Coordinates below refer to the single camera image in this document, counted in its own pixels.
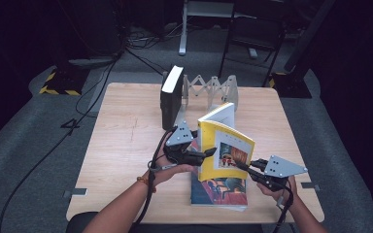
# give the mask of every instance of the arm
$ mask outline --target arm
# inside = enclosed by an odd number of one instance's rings
[[[296,191],[296,183],[294,177],[289,177],[288,179],[290,187],[293,193],[293,203],[289,207],[289,212],[292,214],[293,219],[295,220],[296,225],[300,232],[315,232],[321,233],[326,232],[325,228],[317,221],[317,219],[311,214],[310,210],[305,206],[304,202],[298,196]],[[267,187],[261,183],[256,184],[262,193],[268,196],[272,196],[275,200],[278,200],[283,194],[282,191],[272,192]],[[284,203],[287,202],[289,193],[286,191],[284,193]]]
[[[166,182],[175,174],[192,171],[189,165],[179,165],[155,173],[153,185]],[[89,223],[84,233],[90,232],[128,232],[132,222],[147,198],[148,187],[141,182],[135,182],[125,192],[108,204]]]

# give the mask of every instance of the book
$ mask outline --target book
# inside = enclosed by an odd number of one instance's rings
[[[217,148],[198,170],[198,180],[213,178],[245,179],[247,172],[236,167],[236,161],[250,164],[255,141],[238,130],[213,120],[198,120],[200,151]]]
[[[203,120],[214,120],[225,124],[231,128],[235,128],[235,104],[223,103],[214,108],[210,113],[198,119],[199,122]]]
[[[196,139],[192,141],[189,150],[198,151]],[[198,180],[198,167],[191,172],[192,206],[221,207],[233,211],[245,211],[248,206],[247,181],[239,178],[213,178],[206,181]]]
[[[160,109],[162,128],[169,130],[174,126],[183,98],[184,68],[173,66],[171,72],[162,79],[160,90]]]

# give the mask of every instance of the gray carpet floor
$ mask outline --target gray carpet floor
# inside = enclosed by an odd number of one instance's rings
[[[131,51],[144,57],[144,61],[160,72],[178,65],[185,67],[191,79],[201,75],[209,80],[218,74],[225,36],[226,31],[217,28],[192,31],[188,34],[185,56],[178,56],[179,37],[157,43],[150,49]],[[285,43],[275,72],[284,71],[284,64],[295,46],[294,41]],[[239,48],[231,48],[230,55],[248,59],[248,52]],[[33,97],[0,131],[0,216],[17,184],[45,158],[9,203],[2,232],[64,232],[68,223],[65,215],[69,199],[64,197],[64,191],[75,187],[102,96],[89,116],[80,122],[80,128],[55,150],[51,149],[68,132],[60,125],[72,118],[79,119],[82,116],[79,112],[84,113],[94,104],[103,81],[95,85],[102,75],[106,78],[106,73],[105,68],[91,70],[82,96],[39,94],[52,68],[31,81],[29,89]],[[261,86],[265,72],[227,61],[223,73],[236,75],[238,85]],[[109,78],[113,82],[160,82],[160,76],[151,67],[129,52],[122,55]],[[305,82],[312,99],[283,98],[281,101],[311,179],[320,186],[317,194],[325,214],[323,225],[330,232],[373,232],[370,192],[322,104],[317,78],[309,72]],[[272,227],[263,225],[264,232],[270,232]],[[280,232],[291,230],[284,225]]]

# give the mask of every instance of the black book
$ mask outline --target black book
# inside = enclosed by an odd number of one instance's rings
[[[184,68],[174,66],[163,77],[160,91],[160,109],[162,111],[162,128],[169,130],[174,126],[183,98]]]

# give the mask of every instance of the wrist strap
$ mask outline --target wrist strap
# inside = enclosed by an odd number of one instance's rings
[[[137,181],[137,182],[144,183],[146,186],[149,186],[148,178],[137,177],[137,178],[136,178],[136,181]],[[153,193],[156,193],[156,187],[153,187]]]

